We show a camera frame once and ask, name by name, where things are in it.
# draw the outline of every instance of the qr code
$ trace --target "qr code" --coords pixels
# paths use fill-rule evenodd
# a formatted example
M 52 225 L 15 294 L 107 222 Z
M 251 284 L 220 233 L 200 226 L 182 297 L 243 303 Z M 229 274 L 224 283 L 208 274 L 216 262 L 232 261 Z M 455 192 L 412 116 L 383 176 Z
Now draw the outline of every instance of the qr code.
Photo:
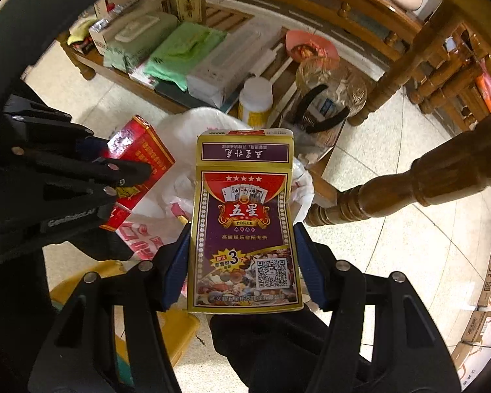
M 257 260 L 257 288 L 289 288 L 286 258 Z

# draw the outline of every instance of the wooden table leg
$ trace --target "wooden table leg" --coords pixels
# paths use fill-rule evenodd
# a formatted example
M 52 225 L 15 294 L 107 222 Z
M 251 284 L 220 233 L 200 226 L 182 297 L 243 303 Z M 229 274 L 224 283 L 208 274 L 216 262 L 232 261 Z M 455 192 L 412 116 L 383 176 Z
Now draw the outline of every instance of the wooden table leg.
M 62 32 L 56 37 L 56 40 L 58 41 L 58 43 L 60 43 L 60 47 L 63 49 L 69 60 L 73 63 L 73 65 L 75 65 L 80 70 L 80 73 L 82 77 L 84 77 L 84 80 L 88 80 L 88 81 L 92 80 L 96 75 L 95 70 L 87 65 L 84 65 L 82 62 L 76 60 L 76 57 L 73 54 L 73 50 L 67 45 L 68 37 L 69 37 L 69 31 Z
M 405 173 L 373 178 L 339 192 L 330 208 L 313 205 L 310 226 L 384 217 L 414 202 L 424 206 L 467 197 L 491 186 L 491 115 L 413 161 Z
M 415 36 L 411 48 L 400 59 L 393 62 L 391 68 L 380 78 L 376 87 L 368 95 L 364 108 L 349 118 L 351 125 L 360 125 L 371 112 L 375 112 L 406 82 L 423 61 L 436 52 L 462 22 L 458 9 L 443 2 L 437 11 L 424 24 Z

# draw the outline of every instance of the playing card box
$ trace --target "playing card box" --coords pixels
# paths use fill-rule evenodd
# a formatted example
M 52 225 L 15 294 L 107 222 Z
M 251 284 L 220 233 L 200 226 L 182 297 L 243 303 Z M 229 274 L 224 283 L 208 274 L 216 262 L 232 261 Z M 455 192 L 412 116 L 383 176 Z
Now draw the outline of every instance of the playing card box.
M 290 130 L 212 130 L 198 138 L 188 311 L 302 308 L 287 204 L 292 166 Z
M 151 176 L 142 184 L 116 188 L 117 201 L 102 229 L 116 231 L 131 215 L 137 203 L 155 183 L 173 166 L 175 159 L 162 143 L 153 127 L 142 117 L 135 115 L 107 144 L 105 158 L 142 161 L 151 166 Z

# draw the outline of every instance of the wooden chair leg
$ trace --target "wooden chair leg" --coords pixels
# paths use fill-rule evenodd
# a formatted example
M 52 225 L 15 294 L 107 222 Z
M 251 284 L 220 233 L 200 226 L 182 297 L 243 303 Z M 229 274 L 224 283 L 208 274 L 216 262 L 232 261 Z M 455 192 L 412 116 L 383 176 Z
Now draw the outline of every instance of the wooden chair leg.
M 472 62 L 459 70 L 453 77 L 436 90 L 428 99 L 419 104 L 420 110 L 425 114 L 430 114 L 436 108 L 442 106 L 448 99 L 455 97 L 464 88 L 469 86 L 482 74 L 482 68 L 478 62 Z
M 412 90 L 408 97 L 411 103 L 419 104 L 429 97 L 438 87 L 443 85 L 449 78 L 458 72 L 464 62 L 471 57 L 471 52 L 461 42 L 449 53 L 449 60 L 435 70 L 416 90 Z
M 426 61 L 436 52 L 462 22 L 458 10 L 448 2 L 443 2 L 437 11 L 424 24 L 420 32 L 415 36 L 409 51 L 400 59 L 393 62 L 376 87 L 368 95 L 364 108 L 358 114 L 349 118 L 351 125 L 360 125 L 367 119 L 371 112 L 375 112 L 400 87 L 412 77 L 415 69 L 423 61 Z
M 424 206 L 467 197 L 491 186 L 491 115 L 413 161 L 405 173 L 373 178 L 339 192 L 330 208 L 313 205 L 310 226 L 384 217 L 414 202 Z
M 62 32 L 56 37 L 56 40 L 58 41 L 58 43 L 60 43 L 60 47 L 63 49 L 69 60 L 73 63 L 73 65 L 75 65 L 80 70 L 80 73 L 82 77 L 84 77 L 84 80 L 87 81 L 92 80 L 96 75 L 95 70 L 87 65 L 84 65 L 82 62 L 76 60 L 76 57 L 73 54 L 73 50 L 67 45 L 68 37 L 69 37 L 69 31 Z

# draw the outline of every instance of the black pants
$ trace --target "black pants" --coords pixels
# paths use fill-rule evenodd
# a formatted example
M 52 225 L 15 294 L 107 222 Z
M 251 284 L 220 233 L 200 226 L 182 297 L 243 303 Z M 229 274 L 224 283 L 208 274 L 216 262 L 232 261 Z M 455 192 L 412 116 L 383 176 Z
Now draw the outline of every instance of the black pants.
M 0 393 L 27 392 L 54 318 L 42 250 L 1 264 Z M 304 392 L 328 329 L 307 307 L 280 314 L 216 315 L 210 327 L 216 351 L 228 358 L 251 393 Z M 359 373 L 368 363 L 360 360 Z

